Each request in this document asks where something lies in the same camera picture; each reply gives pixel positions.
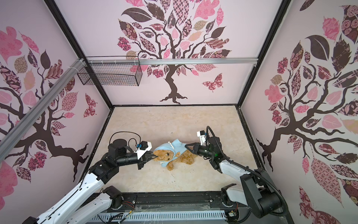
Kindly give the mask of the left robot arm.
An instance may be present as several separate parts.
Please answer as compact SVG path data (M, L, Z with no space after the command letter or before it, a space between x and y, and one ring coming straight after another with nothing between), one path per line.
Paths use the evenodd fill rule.
M94 200L86 200L107 184L122 166L136 164L138 169L155 158L152 144L142 141L132 150L124 139L108 145L108 153L90 167L83 180L59 202L39 215L28 217L25 224L85 224L94 216L109 208L120 208L124 202L121 192L115 187L106 188Z

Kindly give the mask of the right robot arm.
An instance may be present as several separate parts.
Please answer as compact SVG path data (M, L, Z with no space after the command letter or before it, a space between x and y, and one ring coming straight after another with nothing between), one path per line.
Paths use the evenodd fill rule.
M241 189L231 186L225 190L230 201L246 205L257 218L289 214L287 202L267 172L252 170L231 160L224 154L218 137L210 137L205 143L186 144L185 148L195 155L208 158L215 170L241 183Z

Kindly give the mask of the brown teddy bear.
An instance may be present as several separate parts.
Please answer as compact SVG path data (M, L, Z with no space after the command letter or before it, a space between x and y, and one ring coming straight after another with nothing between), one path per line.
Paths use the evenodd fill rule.
M195 154L186 150L184 153L174 153L171 150L156 150L153 152L156 155L154 161L161 162L161 165L165 165L168 171L172 171L174 169L174 163L185 163L188 165L192 165L195 162L195 158L197 157Z

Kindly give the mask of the light blue bear hoodie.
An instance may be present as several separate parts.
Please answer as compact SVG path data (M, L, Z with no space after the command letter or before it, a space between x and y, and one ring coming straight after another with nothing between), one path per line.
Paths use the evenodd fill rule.
M160 145L159 147L157 147L154 151L156 150L171 150L174 153L179 153L179 155L181 153L184 153L187 149L185 148L185 144L180 142L178 139L176 139L173 142L168 142L168 143L164 143L162 145Z

